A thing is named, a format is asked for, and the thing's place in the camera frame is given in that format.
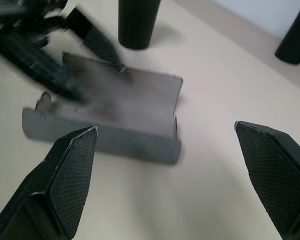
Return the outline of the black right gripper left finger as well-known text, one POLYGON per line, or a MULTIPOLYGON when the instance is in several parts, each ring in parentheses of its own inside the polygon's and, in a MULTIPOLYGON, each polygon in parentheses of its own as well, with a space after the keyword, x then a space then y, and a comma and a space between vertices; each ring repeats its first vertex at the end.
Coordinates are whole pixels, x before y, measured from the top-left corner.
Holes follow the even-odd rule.
POLYGON ((90 188, 98 130, 59 138, 0 213, 0 240, 72 240, 90 188))

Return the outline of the grey folded cloth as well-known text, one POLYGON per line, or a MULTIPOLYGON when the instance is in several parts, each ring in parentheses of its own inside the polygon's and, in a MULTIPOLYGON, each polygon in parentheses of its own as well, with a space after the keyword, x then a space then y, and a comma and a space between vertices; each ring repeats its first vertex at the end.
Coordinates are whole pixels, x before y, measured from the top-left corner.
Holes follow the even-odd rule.
POLYGON ((174 165, 180 158, 176 105, 179 76, 115 65, 65 52, 62 61, 84 86, 80 105, 44 92, 35 108, 22 110, 26 137, 53 143, 90 126, 98 131, 98 152, 174 165))

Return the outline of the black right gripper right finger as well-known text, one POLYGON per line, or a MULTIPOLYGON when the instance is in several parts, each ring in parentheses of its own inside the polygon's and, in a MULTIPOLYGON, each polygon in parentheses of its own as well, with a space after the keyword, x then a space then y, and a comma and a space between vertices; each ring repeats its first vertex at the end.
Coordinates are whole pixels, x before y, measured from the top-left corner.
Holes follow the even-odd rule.
POLYGON ((300 240, 300 146, 285 132, 234 124, 250 182, 282 240, 300 240))

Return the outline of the black tapered cup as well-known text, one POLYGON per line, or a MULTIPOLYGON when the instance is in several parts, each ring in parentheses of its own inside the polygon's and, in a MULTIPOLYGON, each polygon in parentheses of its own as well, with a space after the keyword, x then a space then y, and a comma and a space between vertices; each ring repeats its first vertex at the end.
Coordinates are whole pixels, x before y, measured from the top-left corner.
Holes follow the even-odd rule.
POLYGON ((118 41, 132 50, 149 47, 161 0, 118 0, 118 41))
POLYGON ((300 11, 274 55, 287 64, 300 64, 300 11))

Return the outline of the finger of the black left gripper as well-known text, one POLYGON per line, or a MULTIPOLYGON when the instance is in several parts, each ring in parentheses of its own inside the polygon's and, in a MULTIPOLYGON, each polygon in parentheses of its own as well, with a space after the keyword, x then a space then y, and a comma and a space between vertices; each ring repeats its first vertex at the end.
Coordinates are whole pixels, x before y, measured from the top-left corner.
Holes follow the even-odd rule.
POLYGON ((110 64, 119 64, 119 55, 113 43, 77 7, 65 18, 64 24, 98 58, 110 64))
POLYGON ((80 104, 88 101, 70 68, 56 62, 22 35, 0 32, 0 54, 51 92, 80 104))

